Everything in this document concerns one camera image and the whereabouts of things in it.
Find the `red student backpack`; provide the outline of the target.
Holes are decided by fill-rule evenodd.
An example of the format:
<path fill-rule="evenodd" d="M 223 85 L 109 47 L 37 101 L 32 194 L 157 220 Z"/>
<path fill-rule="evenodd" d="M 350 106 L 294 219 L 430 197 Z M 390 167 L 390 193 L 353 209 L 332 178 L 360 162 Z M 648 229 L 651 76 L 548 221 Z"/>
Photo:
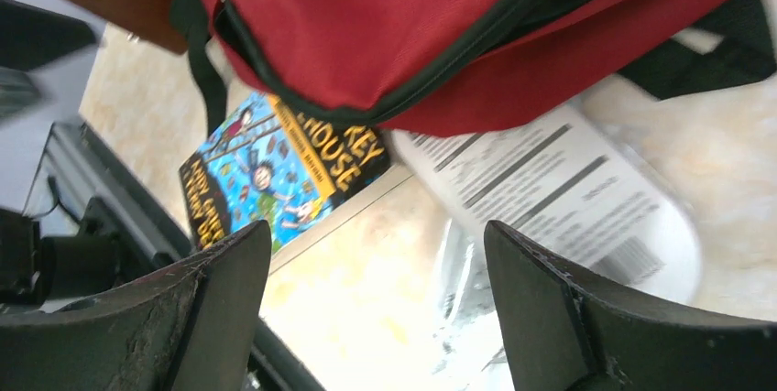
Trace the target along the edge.
<path fill-rule="evenodd" d="M 617 74 L 665 100 L 776 72 L 761 0 L 172 0 L 208 125 L 205 47 L 290 109 L 435 136 L 525 125 Z"/>

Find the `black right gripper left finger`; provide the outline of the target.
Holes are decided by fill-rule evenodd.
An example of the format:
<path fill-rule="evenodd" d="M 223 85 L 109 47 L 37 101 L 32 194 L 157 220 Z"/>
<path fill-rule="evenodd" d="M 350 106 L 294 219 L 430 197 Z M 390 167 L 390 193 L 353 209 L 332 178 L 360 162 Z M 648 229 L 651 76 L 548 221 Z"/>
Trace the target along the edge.
<path fill-rule="evenodd" d="M 255 222 L 121 287 L 1 319 L 4 390 L 239 390 L 267 283 Z"/>

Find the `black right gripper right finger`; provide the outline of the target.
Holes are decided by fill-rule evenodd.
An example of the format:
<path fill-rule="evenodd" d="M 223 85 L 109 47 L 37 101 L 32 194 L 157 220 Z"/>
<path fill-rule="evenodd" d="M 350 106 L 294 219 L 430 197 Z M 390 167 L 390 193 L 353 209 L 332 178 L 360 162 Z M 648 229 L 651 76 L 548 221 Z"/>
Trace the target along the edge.
<path fill-rule="evenodd" d="M 500 221 L 487 270 L 518 390 L 773 390 L 776 325 L 620 285 Z"/>

